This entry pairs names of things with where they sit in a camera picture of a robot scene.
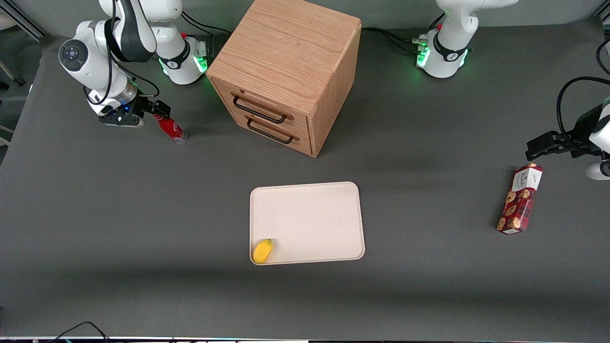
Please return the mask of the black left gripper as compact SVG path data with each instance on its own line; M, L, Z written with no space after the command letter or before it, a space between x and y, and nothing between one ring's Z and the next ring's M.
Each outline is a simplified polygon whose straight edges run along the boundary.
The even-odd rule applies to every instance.
M599 104L593 109L582 114L576 121L572 130L566 130L561 113L561 106L556 106L556 119L560 133L557 131L548 131L531 141L527 142L527 150L525 152L527 161L532 162L541 156L550 154L570 153L573 159L584 155L604 157L604 152L597 147L589 139L593 133L593 129L597 126L603 104Z

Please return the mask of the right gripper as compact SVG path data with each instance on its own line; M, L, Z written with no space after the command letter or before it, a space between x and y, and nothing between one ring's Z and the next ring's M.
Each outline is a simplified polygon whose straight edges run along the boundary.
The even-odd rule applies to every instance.
M161 117L162 119L170 119L171 117L171 107L165 102L153 101L151 98L144 96L137 96L128 104L119 106L112 111L112 114L122 118L136 116L139 117L139 119L143 119L146 113L153 112L154 116Z

